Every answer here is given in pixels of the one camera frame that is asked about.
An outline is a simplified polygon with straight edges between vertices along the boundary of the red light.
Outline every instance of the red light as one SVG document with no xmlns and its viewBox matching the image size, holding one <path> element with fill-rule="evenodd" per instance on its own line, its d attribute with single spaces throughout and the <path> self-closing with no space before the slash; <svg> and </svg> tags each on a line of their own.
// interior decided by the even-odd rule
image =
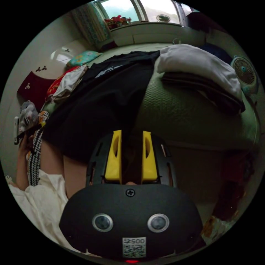
<svg viewBox="0 0 265 265">
<path fill-rule="evenodd" d="M 130 264 L 134 264 L 136 262 L 138 262 L 139 260 L 126 260 L 126 262 L 130 263 Z"/>
</svg>

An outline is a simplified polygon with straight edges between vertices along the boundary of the qr code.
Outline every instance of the qr code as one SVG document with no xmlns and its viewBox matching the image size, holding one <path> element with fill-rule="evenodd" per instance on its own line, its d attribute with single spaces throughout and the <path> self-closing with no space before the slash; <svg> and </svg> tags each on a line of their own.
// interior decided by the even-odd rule
<svg viewBox="0 0 265 265">
<path fill-rule="evenodd" d="M 144 258 L 146 257 L 146 238 L 123 238 L 124 258 Z"/>
</svg>

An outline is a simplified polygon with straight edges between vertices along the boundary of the bed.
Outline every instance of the bed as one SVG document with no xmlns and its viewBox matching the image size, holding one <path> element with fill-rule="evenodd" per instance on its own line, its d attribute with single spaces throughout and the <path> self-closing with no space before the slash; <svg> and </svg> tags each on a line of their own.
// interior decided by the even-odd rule
<svg viewBox="0 0 265 265">
<path fill-rule="evenodd" d="M 131 51 L 156 51 L 171 43 L 150 43 L 118 47 L 104 52 L 91 61 L 104 60 Z M 162 84 L 163 74 L 153 76 L 136 120 L 134 134 L 148 130 L 162 137 L 171 146 L 209 150 L 251 149 L 259 142 L 260 128 L 255 106 L 243 95 L 246 110 L 240 116 L 221 113 L 196 91 L 187 91 L 169 84 Z M 45 105 L 50 114 L 55 104 Z"/>
</svg>

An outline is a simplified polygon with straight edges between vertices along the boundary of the plush toy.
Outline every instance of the plush toy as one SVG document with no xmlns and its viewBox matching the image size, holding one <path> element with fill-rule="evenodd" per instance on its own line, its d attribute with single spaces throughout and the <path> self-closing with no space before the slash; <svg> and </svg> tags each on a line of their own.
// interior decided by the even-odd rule
<svg viewBox="0 0 265 265">
<path fill-rule="evenodd" d="M 29 128 L 38 124 L 38 116 L 34 103 L 30 100 L 24 102 L 20 107 L 20 117 L 19 117 L 19 133 L 22 133 Z"/>
</svg>

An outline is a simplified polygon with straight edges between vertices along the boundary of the dark blue cloth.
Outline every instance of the dark blue cloth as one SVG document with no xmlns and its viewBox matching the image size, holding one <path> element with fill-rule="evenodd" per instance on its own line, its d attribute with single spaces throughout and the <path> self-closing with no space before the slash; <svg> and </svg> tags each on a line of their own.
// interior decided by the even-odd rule
<svg viewBox="0 0 265 265">
<path fill-rule="evenodd" d="M 228 63 L 229 65 L 232 62 L 232 58 L 227 54 L 227 52 L 225 50 L 223 50 L 222 48 L 210 44 L 210 43 L 205 43 L 203 46 L 200 46 L 199 48 L 201 48 L 204 51 L 207 51 L 213 55 L 215 55 L 216 57 L 218 57 L 220 60 L 224 61 L 225 63 Z"/>
</svg>

